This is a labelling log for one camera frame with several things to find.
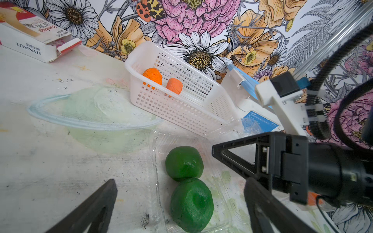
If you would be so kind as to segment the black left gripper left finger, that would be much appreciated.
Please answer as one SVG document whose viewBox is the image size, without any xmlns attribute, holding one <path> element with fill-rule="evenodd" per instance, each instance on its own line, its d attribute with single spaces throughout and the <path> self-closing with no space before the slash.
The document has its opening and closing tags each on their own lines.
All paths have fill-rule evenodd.
<svg viewBox="0 0 373 233">
<path fill-rule="evenodd" d="M 48 233 L 106 233 L 109 228 L 118 194 L 114 179 L 106 181 L 98 190 L 70 214 L 50 228 Z"/>
</svg>

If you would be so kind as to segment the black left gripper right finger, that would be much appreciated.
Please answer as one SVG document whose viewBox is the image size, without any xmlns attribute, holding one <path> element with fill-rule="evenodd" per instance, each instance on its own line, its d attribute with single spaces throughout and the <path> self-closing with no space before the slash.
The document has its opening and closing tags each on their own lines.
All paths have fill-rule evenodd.
<svg viewBox="0 0 373 233">
<path fill-rule="evenodd" d="M 315 232 L 253 178 L 246 180 L 244 197 L 254 233 L 272 233 L 272 225 L 281 233 Z"/>
</svg>

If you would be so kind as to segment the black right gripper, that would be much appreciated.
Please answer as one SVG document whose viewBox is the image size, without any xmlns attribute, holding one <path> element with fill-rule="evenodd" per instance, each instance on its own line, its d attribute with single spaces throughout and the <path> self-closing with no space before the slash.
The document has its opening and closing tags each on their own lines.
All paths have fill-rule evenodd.
<svg viewBox="0 0 373 233">
<path fill-rule="evenodd" d="M 254 178 L 269 191 L 289 193 L 300 204 L 313 192 L 331 205 L 373 205 L 371 151 L 269 132 L 213 145 L 212 156 L 243 178 Z"/>
</svg>

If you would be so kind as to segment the clear clamshell with green fruit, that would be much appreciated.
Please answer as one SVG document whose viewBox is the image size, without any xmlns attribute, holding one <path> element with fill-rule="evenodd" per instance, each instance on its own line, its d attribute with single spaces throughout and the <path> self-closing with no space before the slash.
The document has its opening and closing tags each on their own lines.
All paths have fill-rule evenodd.
<svg viewBox="0 0 373 233">
<path fill-rule="evenodd" d="M 157 194 L 167 233 L 250 233 L 238 181 L 198 136 L 160 133 L 154 141 Z"/>
</svg>

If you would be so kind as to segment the orange toy fruit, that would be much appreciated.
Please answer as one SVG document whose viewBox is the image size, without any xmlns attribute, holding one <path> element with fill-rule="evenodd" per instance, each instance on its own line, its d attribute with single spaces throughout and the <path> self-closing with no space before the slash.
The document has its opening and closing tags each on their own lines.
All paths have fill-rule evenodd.
<svg viewBox="0 0 373 233">
<path fill-rule="evenodd" d="M 183 89 L 183 84 L 179 79 L 176 78 L 170 78 L 168 80 L 168 83 L 166 85 L 166 88 L 178 95 L 181 94 L 182 89 Z"/>
<path fill-rule="evenodd" d="M 319 204 L 319 205 L 324 204 L 323 200 L 316 201 L 317 196 L 318 196 L 318 194 L 316 194 L 316 193 L 308 192 L 308 206 L 314 207 L 314 206 L 317 206 L 317 204 Z"/>
<path fill-rule="evenodd" d="M 143 76 L 150 79 L 151 81 L 162 85 L 163 83 L 163 76 L 156 68 L 149 68 L 143 72 Z"/>
</svg>

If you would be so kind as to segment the green toy fruit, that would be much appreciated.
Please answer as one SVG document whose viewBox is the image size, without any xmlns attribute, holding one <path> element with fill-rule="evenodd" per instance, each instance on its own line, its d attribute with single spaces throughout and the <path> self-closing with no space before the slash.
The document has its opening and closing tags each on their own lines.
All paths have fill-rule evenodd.
<svg viewBox="0 0 373 233">
<path fill-rule="evenodd" d="M 173 148 L 165 159 L 167 174 L 179 182 L 187 178 L 200 178 L 204 163 L 199 151 L 190 146 Z"/>
<path fill-rule="evenodd" d="M 180 182 L 170 201 L 170 216 L 187 233 L 199 233 L 210 222 L 214 212 L 211 191 L 197 178 Z"/>
</svg>

